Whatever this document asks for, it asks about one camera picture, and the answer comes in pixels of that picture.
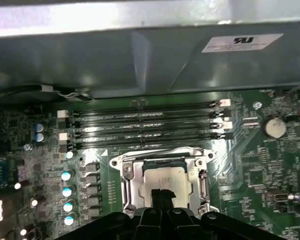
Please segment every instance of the wire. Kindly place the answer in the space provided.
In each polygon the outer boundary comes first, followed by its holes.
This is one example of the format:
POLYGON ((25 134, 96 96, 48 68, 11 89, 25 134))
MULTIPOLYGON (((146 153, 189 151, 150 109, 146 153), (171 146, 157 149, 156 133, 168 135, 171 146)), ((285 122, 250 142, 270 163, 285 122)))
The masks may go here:
POLYGON ((292 109, 294 109, 295 111, 298 111, 296 106, 294 105, 293 101, 292 101, 292 94, 294 94, 296 91, 300 90, 300 85, 295 86, 293 88, 291 88, 285 95, 284 100, 292 107, 292 109))
POLYGON ((46 93, 57 93, 59 96, 65 98, 65 99, 72 99, 77 97, 81 101, 90 101, 92 100, 89 97, 81 95, 79 92, 75 92, 71 88, 65 88, 65 87, 55 87, 51 85, 25 85, 25 86, 16 86, 4 89, 2 92, 0 92, 0 99, 16 95, 16 94, 22 94, 22 93, 29 93, 29 92, 46 92, 46 93))
POLYGON ((288 92, 286 93, 286 95, 287 95, 287 96, 291 96, 293 93, 295 93, 295 92, 298 91, 298 90, 300 90, 300 85, 291 88, 290 91, 288 91, 288 92))

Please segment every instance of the metal panel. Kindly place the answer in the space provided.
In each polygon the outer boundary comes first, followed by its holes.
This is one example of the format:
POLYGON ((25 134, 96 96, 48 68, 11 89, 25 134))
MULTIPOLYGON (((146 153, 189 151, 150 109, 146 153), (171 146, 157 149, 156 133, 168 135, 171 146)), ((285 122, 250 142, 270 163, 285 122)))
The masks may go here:
POLYGON ((300 21, 300 0, 129 0, 21 6, 18 2, 0 6, 0 36, 300 21))
POLYGON ((0 6, 0 89, 113 98, 300 83, 300 0, 14 4, 0 6), (263 50, 201 53, 212 37, 259 34, 284 35, 263 50))
POLYGON ((95 98, 300 83, 300 23, 117 30, 0 38, 0 89, 89 88, 95 98), (212 37, 284 34, 257 51, 201 53, 212 37))

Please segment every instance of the metal frame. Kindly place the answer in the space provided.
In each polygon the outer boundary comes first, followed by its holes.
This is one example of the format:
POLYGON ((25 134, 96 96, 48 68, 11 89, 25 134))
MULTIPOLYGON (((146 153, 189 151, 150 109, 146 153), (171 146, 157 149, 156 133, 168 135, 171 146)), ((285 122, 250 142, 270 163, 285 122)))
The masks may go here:
POLYGON ((120 171, 123 211, 133 212, 136 209, 146 207, 144 198, 140 196, 140 187, 144 184, 143 166, 147 162, 175 159, 174 157, 165 157, 166 154, 184 154, 182 159, 186 163, 187 179, 192 188, 192 192, 188 196, 189 208, 195 216, 202 214, 202 202, 209 203, 210 201, 207 163, 216 158, 216 153, 211 150, 193 147, 179 147, 172 150, 132 151, 113 158, 109 164, 112 168, 120 171))
POLYGON ((300 21, 300 0, 130 0, 20 6, 13 1, 13 5, 0 6, 0 37, 300 21))

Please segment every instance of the motherboard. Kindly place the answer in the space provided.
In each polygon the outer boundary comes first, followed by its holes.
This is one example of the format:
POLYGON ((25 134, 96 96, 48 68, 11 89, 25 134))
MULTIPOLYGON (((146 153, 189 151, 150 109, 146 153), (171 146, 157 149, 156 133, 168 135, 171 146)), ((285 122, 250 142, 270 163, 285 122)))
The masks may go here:
MULTIPOLYGON (((0 193, 12 190, 20 202, 6 239, 53 240, 122 212, 113 159, 193 147, 214 154, 206 171, 214 209, 300 240, 297 103, 297 95, 257 89, 0 109, 0 193)), ((173 184, 164 174, 156 181, 173 184)))

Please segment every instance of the sticker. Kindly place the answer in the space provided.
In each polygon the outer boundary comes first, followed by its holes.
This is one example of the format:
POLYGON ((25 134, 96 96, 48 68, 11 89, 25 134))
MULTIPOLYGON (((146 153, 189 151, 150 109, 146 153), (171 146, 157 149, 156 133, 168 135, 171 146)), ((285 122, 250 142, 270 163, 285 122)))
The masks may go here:
POLYGON ((280 34, 214 36, 202 53, 236 52, 262 50, 283 36, 280 34))

